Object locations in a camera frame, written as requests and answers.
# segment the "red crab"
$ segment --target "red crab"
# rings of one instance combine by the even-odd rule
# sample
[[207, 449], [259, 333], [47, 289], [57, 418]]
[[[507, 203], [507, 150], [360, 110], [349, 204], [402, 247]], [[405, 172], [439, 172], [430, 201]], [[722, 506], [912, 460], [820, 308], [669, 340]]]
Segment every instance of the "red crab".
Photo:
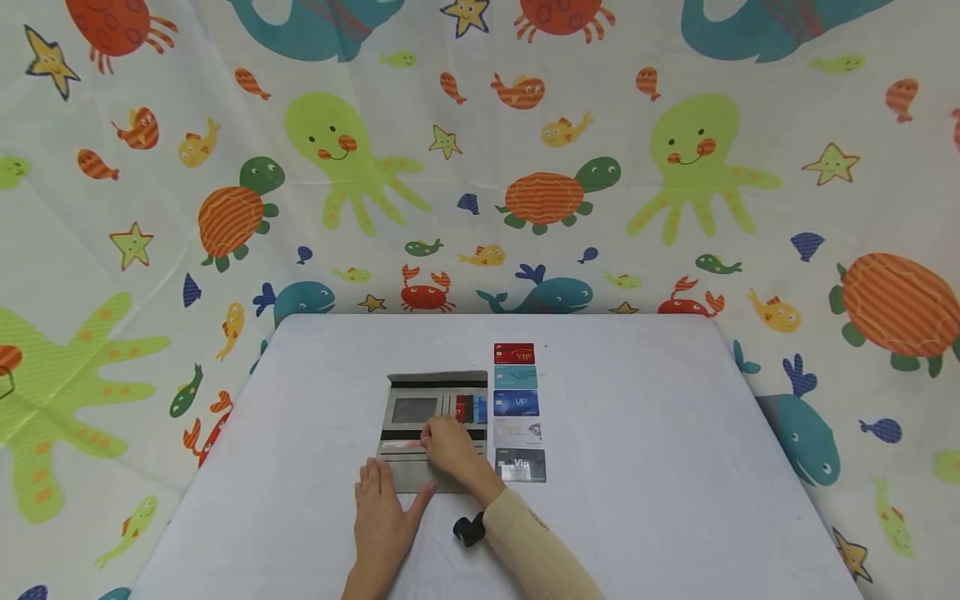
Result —
[[210, 430], [210, 435], [207, 436], [206, 442], [204, 443], [204, 449], [197, 450], [197, 440], [200, 438], [200, 420], [193, 419], [193, 431], [183, 430], [183, 447], [193, 452], [193, 455], [200, 458], [200, 462], [197, 464], [197, 468], [200, 468], [204, 465], [206, 460], [206, 455], [210, 453], [210, 449], [217, 442], [217, 438], [220, 437], [220, 430], [224, 428], [224, 425], [227, 423], [227, 419], [230, 418], [230, 413], [233, 412], [233, 401], [230, 400], [230, 394], [221, 390], [220, 392], [220, 401], [216, 404], [210, 405], [210, 412], [221, 413], [227, 411], [220, 420], [217, 421], [217, 424], [213, 426], [213, 429]]
[[677, 315], [677, 314], [694, 314], [694, 315], [703, 315], [708, 319], [712, 319], [720, 314], [720, 311], [723, 310], [723, 307], [727, 305], [727, 301], [723, 299], [723, 294], [717, 298], [713, 297], [709, 291], [707, 291], [707, 304], [710, 305], [715, 312], [710, 312], [705, 306], [696, 300], [677, 300], [677, 292], [685, 292], [686, 290], [692, 290], [700, 279], [694, 279], [693, 281], [687, 281], [686, 276], [680, 281], [677, 281], [677, 284], [673, 286], [673, 294], [670, 295], [670, 300], [667, 300], [660, 305], [660, 308], [657, 309], [657, 312], [662, 315]]
[[143, 0], [66, 0], [66, 9], [77, 24], [77, 29], [90, 42], [90, 61], [97, 61], [101, 74], [104, 74], [105, 62], [110, 75], [113, 75], [110, 57], [127, 55], [142, 46], [143, 42], [163, 54], [163, 46], [155, 39], [150, 39], [150, 34], [174, 47], [174, 40], [170, 36], [151, 27], [152, 21], [174, 33], [180, 31], [173, 21], [150, 16]]
[[400, 308], [410, 312], [413, 312], [415, 308], [420, 310], [436, 310], [439, 308], [448, 313], [450, 309], [457, 307], [453, 302], [446, 301], [446, 295], [450, 292], [450, 277], [446, 272], [440, 271], [439, 275], [436, 273], [430, 274], [437, 285], [444, 287], [443, 290], [432, 285], [408, 286], [407, 282], [419, 274], [420, 267], [411, 269], [410, 265], [403, 265], [403, 289], [400, 290], [400, 299], [403, 300], [403, 304]]
[[603, 39], [604, 29], [597, 20], [598, 12], [607, 17], [611, 25], [616, 25], [613, 13], [600, 6], [603, 0], [520, 0], [523, 14], [516, 18], [514, 26], [523, 23], [516, 38], [530, 30], [527, 43], [533, 43], [537, 31], [547, 32], [552, 36], [569, 36], [579, 31], [584, 32], [587, 43], [593, 41], [590, 25], [597, 30], [597, 39]]

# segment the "fish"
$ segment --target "fish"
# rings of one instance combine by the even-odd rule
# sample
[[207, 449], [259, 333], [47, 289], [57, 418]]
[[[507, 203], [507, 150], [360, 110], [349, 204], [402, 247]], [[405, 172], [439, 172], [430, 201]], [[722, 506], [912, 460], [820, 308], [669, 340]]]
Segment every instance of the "fish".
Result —
[[731, 273], [743, 273], [743, 269], [740, 268], [740, 265], [743, 263], [735, 262], [731, 266], [727, 267], [722, 262], [720, 262], [720, 257], [716, 254], [701, 254], [697, 256], [696, 264], [699, 268], [707, 271], [708, 273], [716, 273], [718, 275], [730, 275]]
[[381, 52], [380, 62], [383, 64], [389, 64], [397, 69], [409, 69], [413, 65], [417, 64], [417, 55], [412, 52], [401, 51], [391, 54], [388, 57]]
[[606, 271], [603, 277], [621, 290], [635, 290], [643, 284], [643, 279], [637, 276], [624, 274], [614, 277], [610, 271]]
[[297, 248], [297, 256], [300, 257], [300, 260], [297, 261], [298, 265], [305, 265], [306, 261], [313, 258], [313, 251], [307, 248], [306, 246], [300, 246]]
[[188, 169], [196, 169], [206, 162], [213, 150], [217, 147], [217, 132], [220, 125], [213, 119], [206, 120], [206, 136], [187, 132], [186, 137], [177, 148], [180, 162]]
[[780, 298], [773, 296], [764, 304], [756, 296], [754, 288], [750, 288], [750, 296], [747, 299], [754, 303], [756, 315], [760, 317], [763, 324], [774, 331], [792, 333], [800, 326], [802, 320], [800, 311], [791, 304], [781, 302]]
[[584, 257], [579, 259], [577, 262], [580, 264], [585, 264], [588, 260], [593, 260], [600, 255], [600, 252], [595, 249], [593, 246], [584, 250]]
[[913, 121], [910, 116], [910, 105], [920, 91], [920, 84], [915, 79], [901, 79], [887, 89], [887, 107], [897, 115], [898, 123]]
[[184, 413], [190, 410], [193, 400], [197, 397], [200, 390], [200, 383], [204, 380], [204, 368], [200, 365], [193, 366], [193, 379], [177, 388], [177, 394], [174, 401], [170, 403], [170, 416], [176, 419], [182, 417]]
[[457, 105], [462, 105], [467, 101], [466, 98], [460, 95], [460, 91], [457, 89], [457, 78], [453, 77], [453, 74], [449, 71], [444, 71], [440, 74], [440, 87], [447, 96], [456, 101]]
[[888, 444], [896, 444], [903, 438], [903, 428], [893, 419], [881, 419], [873, 424], [862, 420], [860, 431], [864, 433], [869, 431]]
[[824, 238], [816, 233], [805, 231], [804, 233], [798, 233], [791, 237], [790, 243], [793, 244], [793, 247], [800, 253], [800, 259], [803, 262], [810, 262], [810, 258], [817, 252], [820, 245], [824, 243]]
[[122, 130], [110, 121], [117, 130], [117, 137], [127, 142], [134, 150], [150, 150], [160, 139], [160, 127], [154, 112], [146, 107], [130, 111], [130, 129]]
[[331, 271], [340, 279], [353, 281], [354, 283], [366, 283], [367, 281], [370, 281], [370, 278], [373, 276], [373, 274], [366, 269], [355, 269], [353, 267], [347, 269], [346, 273], [342, 273], [336, 269], [331, 269]]
[[464, 194], [460, 197], [460, 201], [457, 202], [457, 208], [462, 208], [463, 210], [469, 210], [474, 215], [480, 214], [480, 206], [477, 204], [477, 195], [476, 194]]
[[247, 69], [237, 69], [233, 72], [233, 77], [236, 78], [237, 83], [240, 84], [240, 87], [242, 87], [244, 91], [254, 96], [259, 96], [264, 100], [270, 100], [271, 94], [260, 89], [260, 84], [256, 82], [256, 77]]
[[656, 102], [660, 97], [657, 93], [658, 78], [657, 69], [652, 66], [645, 66], [636, 74], [636, 89], [650, 96], [650, 102]]
[[576, 127], [573, 127], [565, 117], [560, 117], [559, 121], [551, 121], [543, 126], [540, 130], [540, 140], [550, 148], [562, 148], [576, 141], [591, 123], [593, 123], [593, 117], [590, 116], [589, 110], [584, 113], [584, 119]]
[[540, 103], [540, 100], [543, 100], [543, 94], [546, 93], [546, 85], [543, 80], [526, 75], [520, 75], [508, 87], [500, 81], [499, 74], [493, 73], [493, 83], [490, 84], [490, 87], [496, 90], [500, 102], [517, 110], [529, 110], [535, 107]]
[[183, 308], [192, 306], [203, 294], [204, 291], [200, 289], [193, 277], [189, 273], [186, 274], [186, 277], [183, 278]]
[[221, 325], [224, 330], [224, 335], [227, 336], [227, 345], [224, 346], [224, 349], [217, 352], [217, 355], [214, 357], [220, 362], [224, 362], [224, 359], [227, 358], [227, 355], [230, 354], [230, 351], [233, 350], [233, 347], [236, 345], [240, 334], [243, 333], [244, 317], [245, 312], [243, 305], [240, 302], [232, 302], [227, 309], [227, 318]]
[[417, 240], [416, 242], [408, 242], [403, 249], [411, 256], [429, 256], [430, 254], [436, 253], [443, 246], [444, 245], [440, 243], [440, 238], [437, 238], [437, 241], [432, 245], [427, 244], [423, 240]]
[[874, 510], [880, 519], [880, 527], [897, 554], [913, 559], [917, 552], [913, 549], [910, 531], [906, 528], [906, 518], [896, 507], [890, 505], [887, 497], [889, 486], [885, 477], [874, 477]]
[[107, 563], [130, 549], [133, 543], [139, 540], [140, 536], [150, 527], [150, 522], [154, 520], [154, 515], [156, 514], [157, 504], [158, 500], [154, 495], [149, 495], [144, 498], [136, 507], [136, 510], [133, 511], [133, 514], [130, 515], [130, 518], [123, 522], [123, 528], [120, 532], [120, 543], [93, 563], [100, 568], [104, 568], [107, 566]]
[[118, 169], [111, 169], [106, 166], [100, 158], [100, 155], [87, 148], [81, 148], [80, 151], [77, 152], [77, 164], [80, 165], [80, 170], [84, 172], [84, 175], [91, 179], [120, 180], [120, 171]]
[[844, 73], [859, 71], [866, 64], [867, 57], [863, 56], [862, 54], [847, 54], [846, 56], [828, 60], [818, 57], [813, 60], [810, 66], [820, 69], [824, 73], [843, 75]]
[[473, 256], [464, 254], [457, 254], [457, 256], [460, 256], [460, 262], [468, 262], [478, 267], [496, 267], [502, 265], [503, 261], [507, 259], [507, 253], [496, 244], [477, 246], [477, 251]]

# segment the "white vip card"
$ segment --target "white vip card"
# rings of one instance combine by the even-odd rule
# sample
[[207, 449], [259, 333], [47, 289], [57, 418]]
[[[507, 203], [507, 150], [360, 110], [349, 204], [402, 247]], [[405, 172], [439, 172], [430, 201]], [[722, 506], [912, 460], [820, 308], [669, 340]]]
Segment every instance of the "white vip card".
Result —
[[498, 448], [542, 448], [540, 417], [494, 417], [493, 445]]

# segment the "turtle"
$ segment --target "turtle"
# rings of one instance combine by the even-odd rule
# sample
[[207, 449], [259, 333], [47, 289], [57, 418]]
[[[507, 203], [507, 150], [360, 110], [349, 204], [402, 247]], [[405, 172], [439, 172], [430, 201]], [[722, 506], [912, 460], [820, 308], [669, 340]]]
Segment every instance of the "turtle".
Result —
[[848, 313], [842, 329], [851, 346], [870, 340], [890, 350], [897, 371], [916, 371], [927, 360], [940, 374], [951, 345], [960, 360], [960, 303], [949, 284], [925, 266], [882, 252], [864, 254], [850, 269], [837, 263], [841, 285], [830, 290], [830, 310]]
[[220, 273], [230, 266], [228, 254], [243, 260], [250, 249], [247, 240], [254, 233], [267, 233], [270, 223], [263, 218], [279, 214], [276, 204], [264, 204], [262, 195], [277, 189], [286, 174], [272, 158], [255, 156], [240, 169], [240, 185], [221, 187], [207, 196], [197, 222], [207, 257], [201, 264], [216, 264]]
[[507, 188], [506, 205], [497, 206], [510, 213], [503, 222], [523, 229], [529, 221], [536, 235], [558, 221], [567, 227], [577, 222], [577, 214], [589, 215], [593, 204], [584, 202], [584, 194], [607, 189], [620, 180], [620, 163], [609, 156], [589, 161], [575, 178], [558, 173], [533, 173], [514, 181]]

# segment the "orange fish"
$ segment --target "orange fish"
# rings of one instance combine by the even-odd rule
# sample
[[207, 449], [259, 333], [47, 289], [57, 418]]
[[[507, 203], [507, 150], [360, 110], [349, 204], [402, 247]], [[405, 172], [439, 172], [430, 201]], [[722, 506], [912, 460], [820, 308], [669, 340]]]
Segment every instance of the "orange fish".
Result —
[[84, 172], [84, 175], [89, 178], [95, 180], [110, 178], [114, 181], [120, 179], [120, 171], [106, 166], [97, 153], [87, 148], [81, 148], [77, 152], [77, 164], [80, 165], [80, 170]]
[[254, 96], [259, 96], [264, 100], [270, 100], [270, 94], [260, 89], [260, 84], [256, 82], [256, 77], [247, 69], [237, 69], [233, 72], [233, 77], [236, 78], [240, 87], [244, 88], [244, 91], [250, 92]]
[[130, 111], [129, 131], [120, 129], [113, 121], [110, 124], [117, 130], [117, 137], [134, 150], [150, 150], [160, 139], [156, 116], [149, 108], [140, 107]]
[[917, 80], [909, 78], [901, 79], [887, 90], [887, 106], [898, 115], [898, 123], [913, 121], [909, 110], [919, 91], [920, 84], [917, 83]]
[[543, 94], [546, 93], [546, 85], [543, 80], [536, 77], [527, 77], [521, 75], [510, 87], [507, 87], [500, 81], [500, 76], [493, 73], [493, 83], [490, 87], [496, 90], [496, 95], [500, 97], [500, 102], [510, 108], [518, 110], [528, 110], [535, 107], [543, 100]]
[[652, 66], [645, 66], [636, 74], [636, 89], [650, 96], [651, 102], [660, 97], [657, 93], [657, 77], [657, 69]]
[[440, 74], [440, 87], [444, 89], [447, 96], [456, 100], [458, 105], [467, 101], [466, 98], [460, 95], [460, 91], [457, 90], [457, 80], [449, 71], [444, 71]]

